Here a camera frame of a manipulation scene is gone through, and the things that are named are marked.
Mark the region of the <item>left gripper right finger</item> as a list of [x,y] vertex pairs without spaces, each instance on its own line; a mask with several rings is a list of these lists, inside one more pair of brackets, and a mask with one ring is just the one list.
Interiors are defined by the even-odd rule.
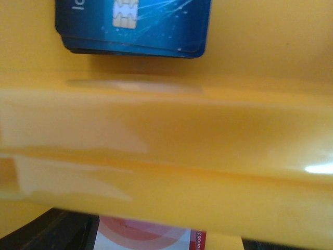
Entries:
[[292,241],[262,241],[242,237],[244,249],[332,249],[332,235],[330,237],[312,236]]

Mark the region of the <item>red card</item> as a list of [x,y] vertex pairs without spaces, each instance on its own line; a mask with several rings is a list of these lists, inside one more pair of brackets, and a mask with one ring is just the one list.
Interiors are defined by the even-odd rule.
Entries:
[[99,217],[94,249],[204,250],[206,233],[114,217]]

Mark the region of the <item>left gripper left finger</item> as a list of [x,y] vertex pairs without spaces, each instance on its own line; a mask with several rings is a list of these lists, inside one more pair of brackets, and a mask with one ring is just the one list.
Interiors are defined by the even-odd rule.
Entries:
[[52,208],[1,238],[1,249],[93,249],[99,216]]

